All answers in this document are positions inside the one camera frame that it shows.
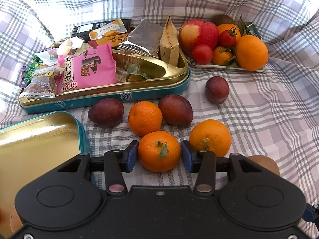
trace pastry package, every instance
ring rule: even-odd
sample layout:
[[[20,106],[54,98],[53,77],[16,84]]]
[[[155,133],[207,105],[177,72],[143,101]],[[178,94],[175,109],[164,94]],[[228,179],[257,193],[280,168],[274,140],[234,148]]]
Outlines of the pastry package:
[[[130,24],[131,24],[131,19],[121,19],[125,29],[127,31],[130,30]],[[94,23],[89,23],[89,24],[84,24],[81,26],[74,26],[72,30],[71,37],[80,37],[84,39],[84,42],[89,42],[91,39],[89,37],[89,32],[92,30],[95,30],[97,28],[101,28],[105,26],[108,23],[111,23],[112,21],[101,21],[101,22],[94,22]]]
[[[79,56],[59,56],[58,66],[65,66],[58,79],[58,92],[114,84],[115,60],[111,44],[91,47]]]
[[[34,71],[31,83],[20,94],[19,98],[55,98],[57,94],[56,81],[61,73],[61,68],[51,66]]]
[[[159,59],[158,52],[163,29],[160,25],[143,20],[127,36],[127,40],[120,43],[117,48]]]
[[[102,38],[103,35],[105,35],[106,33],[109,33],[112,36],[114,35],[114,32],[116,32],[116,35],[127,32],[124,23],[121,19],[112,21],[111,23],[106,24],[105,26],[90,31],[89,37],[91,40],[95,40],[98,38]]]

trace plum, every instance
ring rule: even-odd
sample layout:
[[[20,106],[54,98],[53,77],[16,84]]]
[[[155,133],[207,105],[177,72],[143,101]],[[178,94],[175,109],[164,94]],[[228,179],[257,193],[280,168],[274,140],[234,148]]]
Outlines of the plum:
[[[214,76],[206,82],[205,94],[212,103],[221,104],[228,97],[229,85],[223,77]]]
[[[123,103],[113,98],[98,101],[87,113],[89,119],[100,127],[116,126],[122,121],[123,114]]]
[[[158,107],[163,119],[173,126],[187,126],[193,121],[193,109],[183,96],[170,94],[162,98]]]

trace mandarin orange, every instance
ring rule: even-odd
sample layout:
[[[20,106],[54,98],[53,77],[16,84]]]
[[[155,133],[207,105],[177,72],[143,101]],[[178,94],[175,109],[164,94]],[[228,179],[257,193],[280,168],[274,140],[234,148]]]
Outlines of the mandarin orange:
[[[193,128],[189,143],[195,150],[208,150],[216,156],[224,157],[232,144],[232,136],[226,125],[214,119],[207,119]]]
[[[163,116],[161,110],[154,103],[144,101],[133,105],[128,120],[131,130],[142,137],[158,131],[162,125]]]
[[[161,154],[167,147],[165,155]],[[174,168],[181,157],[181,146],[170,133],[156,131],[141,138],[138,145],[138,157],[141,164],[153,172],[166,172]]]

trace wrapped snack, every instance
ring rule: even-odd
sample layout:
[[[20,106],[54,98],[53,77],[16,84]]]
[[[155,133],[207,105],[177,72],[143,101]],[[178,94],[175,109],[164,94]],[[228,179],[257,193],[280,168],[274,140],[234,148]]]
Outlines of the wrapped snack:
[[[58,92],[115,83],[115,60],[111,44],[91,47],[79,56],[59,56],[65,70],[58,79]]]
[[[159,59],[158,51],[163,27],[147,20],[141,23],[128,35],[127,40],[117,47],[120,50],[130,51]]]
[[[116,36],[118,34],[119,33],[117,31],[109,30],[109,31],[105,32],[102,37],[111,37],[111,36]]]
[[[112,21],[104,21],[104,22],[95,22],[95,23],[89,23],[81,26],[74,26],[72,30],[71,37],[81,37],[84,39],[85,42],[89,42],[91,39],[89,37],[89,32],[92,30],[95,30],[97,28],[101,28],[105,26],[108,23],[111,23]],[[131,19],[122,19],[122,22],[124,23],[125,29],[130,30],[130,24]]]
[[[56,79],[60,75],[57,66],[35,70],[31,83],[20,94],[19,98],[55,98],[57,93]]]
[[[49,67],[58,63],[57,48],[52,48],[47,51],[36,53],[36,55]]]
[[[74,55],[79,56],[85,51],[87,51],[90,47],[91,46],[88,43],[83,43],[82,46],[75,51]]]
[[[89,37],[91,40],[102,38],[103,35],[110,30],[116,31],[117,33],[127,32],[122,20],[118,19],[118,20],[112,21],[109,24],[106,24],[105,26],[103,26],[101,28],[97,28],[95,30],[90,31]]]
[[[95,40],[91,40],[88,43],[91,47],[105,45],[107,43],[111,43],[111,47],[117,47],[121,42],[126,41],[128,34],[121,34],[111,37],[98,38]]]
[[[43,61],[40,59],[39,61],[35,61],[27,67],[23,66],[21,73],[21,87],[26,88],[28,86],[36,69],[43,69],[46,67],[48,67],[48,65],[43,63]]]
[[[71,49],[79,49],[84,40],[78,37],[68,38],[56,50],[58,56],[66,56],[71,54]]]
[[[176,67],[179,58],[179,43],[177,39],[177,30],[173,25],[170,16],[168,16],[165,23],[159,49],[161,60]]]

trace tangerine leaf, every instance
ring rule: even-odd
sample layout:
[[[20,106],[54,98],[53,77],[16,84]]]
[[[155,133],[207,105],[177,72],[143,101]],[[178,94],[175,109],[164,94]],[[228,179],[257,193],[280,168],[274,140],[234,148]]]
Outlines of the tangerine leaf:
[[[163,144],[163,148],[159,153],[159,158],[163,158],[165,156],[167,156],[167,153],[169,152],[169,150],[167,149],[167,144]]]
[[[132,64],[128,67],[126,71],[126,82],[129,80],[131,75],[140,75],[144,79],[149,79],[149,76],[143,72],[141,72],[139,66],[137,64]]]

